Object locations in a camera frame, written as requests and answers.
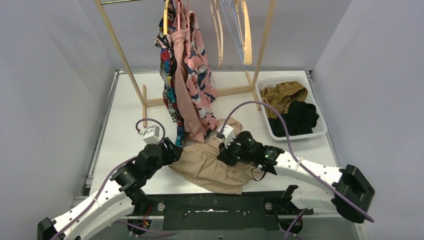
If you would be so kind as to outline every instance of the robotic arm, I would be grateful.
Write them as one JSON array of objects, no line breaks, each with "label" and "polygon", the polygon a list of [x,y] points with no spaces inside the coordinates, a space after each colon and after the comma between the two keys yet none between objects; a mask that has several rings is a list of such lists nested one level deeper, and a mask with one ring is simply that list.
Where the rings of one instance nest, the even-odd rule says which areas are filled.
[{"label": "robotic arm", "polygon": [[251,164],[265,173],[292,177],[311,185],[309,187],[290,185],[281,198],[283,204],[293,204],[299,210],[315,208],[337,211],[351,222],[364,222],[363,214],[335,195],[300,164],[366,213],[375,190],[357,167],[353,165],[347,165],[346,168],[331,167],[302,158],[296,161],[289,152],[281,148],[256,142],[248,131],[234,136],[233,128],[228,125],[224,127],[219,137],[222,143],[219,146],[218,159],[227,165],[232,166],[237,162]]},{"label": "robotic arm", "polygon": [[149,205],[149,198],[141,187],[162,166],[178,161],[182,152],[183,149],[167,137],[159,144],[147,144],[138,156],[118,168],[83,202],[55,219],[46,217],[40,221],[37,240],[50,240],[62,229],[54,240],[88,240],[119,218],[131,214],[135,206],[144,209]]}]

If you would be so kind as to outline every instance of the wooden clothing rack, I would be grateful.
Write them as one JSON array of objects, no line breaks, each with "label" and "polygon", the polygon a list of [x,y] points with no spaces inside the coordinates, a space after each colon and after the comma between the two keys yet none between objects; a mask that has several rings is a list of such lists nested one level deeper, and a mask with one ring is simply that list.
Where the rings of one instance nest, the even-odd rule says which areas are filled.
[{"label": "wooden clothing rack", "polygon": [[[119,53],[119,56],[123,62],[123,65],[125,66],[129,79],[131,80],[132,85],[134,86],[135,92],[137,93],[137,96],[140,99],[140,102],[143,106],[143,118],[146,118],[147,107],[162,105],[164,104],[164,100],[162,98],[146,99],[145,96],[146,96],[147,89],[146,89],[146,85],[144,84],[142,85],[142,88],[140,91],[139,85],[136,82],[136,78],[134,77],[133,72],[131,71],[130,65],[128,64],[127,58],[125,57],[121,44],[118,41],[118,37],[115,33],[115,30],[112,27],[111,21],[109,20],[109,17],[103,7],[103,5],[108,5],[108,4],[118,4],[118,3],[136,2],[136,1],[143,1],[143,0],[112,0],[112,1],[104,1],[104,2],[101,2],[100,0],[94,0],[98,8],[98,11],[100,12],[101,18],[103,19],[104,24],[106,25],[106,28],[109,31],[110,36],[112,37],[113,43],[115,44],[116,50]],[[277,3],[277,0],[269,0],[268,15],[266,17],[262,40],[260,42],[259,55],[256,60],[256,67],[254,70],[253,79],[251,78],[249,71],[246,70],[245,73],[246,73],[246,78],[248,83],[247,85],[218,89],[216,94],[217,97],[251,92],[253,95],[253,99],[256,101],[258,100],[258,96],[255,92],[255,84],[256,84],[256,81],[258,80],[258,74],[261,69],[262,58],[264,56],[265,47],[267,45],[268,34],[270,32],[276,3]],[[261,109],[259,104],[257,104],[257,109],[258,110]],[[143,126],[144,127],[147,126],[146,121],[143,122]]]}]

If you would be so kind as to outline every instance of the white plastic basket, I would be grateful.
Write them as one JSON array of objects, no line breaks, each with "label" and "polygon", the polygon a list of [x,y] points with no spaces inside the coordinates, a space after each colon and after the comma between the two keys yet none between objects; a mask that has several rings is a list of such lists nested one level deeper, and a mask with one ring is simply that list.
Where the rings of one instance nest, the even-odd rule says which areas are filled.
[{"label": "white plastic basket", "polygon": [[[261,93],[260,93],[261,90],[265,89],[266,87],[275,87],[279,83],[292,82],[292,81],[297,81],[301,83],[307,89],[307,96],[306,96],[305,102],[308,104],[315,105],[316,113],[319,115],[319,118],[316,121],[316,126],[312,128],[313,133],[290,136],[290,140],[313,138],[313,137],[325,134],[327,132],[326,121],[324,120],[323,114],[321,113],[321,110],[317,105],[317,101],[315,101],[315,98],[314,98],[314,95],[312,94],[312,90],[309,83],[303,77],[286,76],[286,77],[275,77],[275,78],[268,78],[264,80],[258,80],[256,82],[255,88],[256,88],[256,94],[259,98],[259,101],[262,102]],[[268,128],[268,132],[269,132],[269,135],[271,135],[271,138],[274,141],[286,141],[287,137],[285,136],[277,137],[273,134],[273,131],[271,130],[270,122],[268,121],[267,112],[265,111],[265,106],[261,105],[260,108],[262,109],[263,119],[265,120],[266,126]]]}]

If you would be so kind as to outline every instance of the tabletop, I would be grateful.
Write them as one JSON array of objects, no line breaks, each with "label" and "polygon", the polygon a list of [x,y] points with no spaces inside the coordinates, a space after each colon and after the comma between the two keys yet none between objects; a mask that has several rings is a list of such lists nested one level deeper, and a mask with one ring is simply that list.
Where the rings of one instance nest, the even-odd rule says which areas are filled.
[{"label": "tabletop", "polygon": [[[164,82],[157,71],[135,74],[141,88],[146,85],[147,99],[161,98]],[[238,87],[248,84],[244,71],[215,71],[213,77],[218,88]],[[302,77],[307,79],[304,71],[262,71],[258,81],[278,77]],[[104,181],[108,173],[118,164],[136,156],[145,146],[143,137],[135,129],[136,122],[143,117],[143,107],[127,74],[120,74],[113,102],[111,105],[103,141],[99,150],[97,164],[90,194],[93,194]],[[219,96],[211,107],[215,116],[225,119],[232,109],[240,103],[253,100],[252,93],[241,93]],[[166,136],[174,141],[177,135],[176,123],[172,122],[165,105],[147,108],[147,117],[160,121],[166,129]],[[255,104],[247,104],[239,108],[232,117],[243,124],[243,130],[250,131],[253,138],[264,145],[287,150],[286,142],[274,142],[267,130],[265,119]],[[329,139],[321,136],[291,141],[294,153],[298,157],[322,165],[335,167],[336,160],[330,147]],[[297,179],[267,174],[261,181],[250,181],[243,187],[243,192],[282,191],[289,185],[307,186]],[[199,187],[181,175],[174,173],[169,167],[162,167],[142,187],[148,195],[159,194],[201,194],[210,191]]]}]

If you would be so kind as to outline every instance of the folded clothing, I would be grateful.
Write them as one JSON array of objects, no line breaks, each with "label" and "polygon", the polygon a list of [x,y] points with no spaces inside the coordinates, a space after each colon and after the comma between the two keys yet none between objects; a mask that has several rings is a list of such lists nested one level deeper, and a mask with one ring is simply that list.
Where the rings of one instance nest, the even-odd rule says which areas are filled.
[{"label": "folded clothing", "polygon": [[[224,119],[218,120],[218,126],[224,124]],[[238,134],[242,124],[233,118],[227,122]],[[176,173],[184,176],[189,182],[220,194],[242,194],[243,185],[249,181],[259,179],[263,172],[252,165],[237,163],[228,166],[217,159],[220,153],[221,141],[216,135],[206,144],[196,143],[185,147],[179,161],[169,165]]]},{"label": "folded clothing", "polygon": [[[282,113],[281,116],[287,126],[288,134],[291,136],[313,133],[312,128],[315,128],[320,117],[315,105],[304,101],[293,101],[288,108],[288,113]],[[268,118],[268,121],[272,133],[276,137],[286,137],[279,118]]]},{"label": "folded clothing", "polygon": [[[290,103],[293,101],[303,102],[307,96],[308,90],[298,81],[281,82],[277,86],[269,86],[260,91],[260,97],[264,103],[284,114],[289,111]],[[277,118],[273,111],[265,109],[268,118]]]}]

